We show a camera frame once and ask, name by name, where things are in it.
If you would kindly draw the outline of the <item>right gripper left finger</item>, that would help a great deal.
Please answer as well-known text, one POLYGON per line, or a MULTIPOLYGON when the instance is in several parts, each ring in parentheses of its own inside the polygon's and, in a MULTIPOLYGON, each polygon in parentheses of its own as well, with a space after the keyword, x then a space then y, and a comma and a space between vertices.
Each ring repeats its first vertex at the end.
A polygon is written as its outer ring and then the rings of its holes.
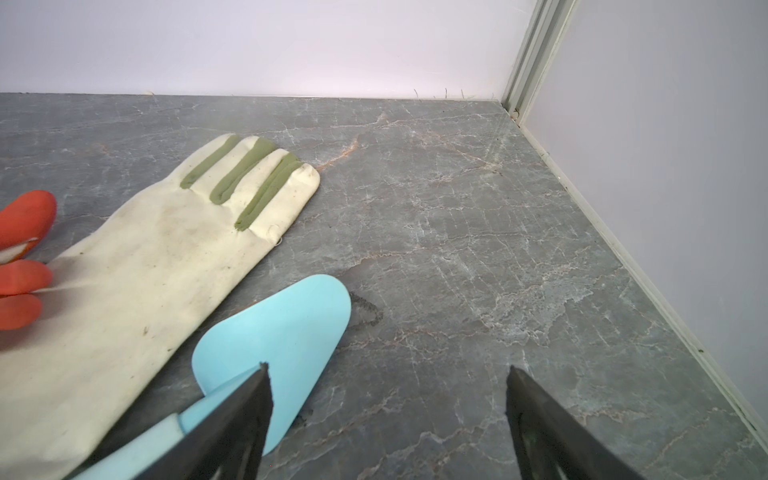
POLYGON ((273 410, 269 366, 262 363, 140 479, 255 479, 273 410))

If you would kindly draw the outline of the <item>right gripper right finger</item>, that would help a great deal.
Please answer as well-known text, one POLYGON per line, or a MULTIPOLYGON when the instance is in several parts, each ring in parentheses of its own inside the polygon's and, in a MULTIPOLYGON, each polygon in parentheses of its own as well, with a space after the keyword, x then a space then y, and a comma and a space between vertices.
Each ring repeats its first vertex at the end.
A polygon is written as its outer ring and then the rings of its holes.
POLYGON ((524 370, 507 376, 506 417, 523 479, 639 479, 524 370))

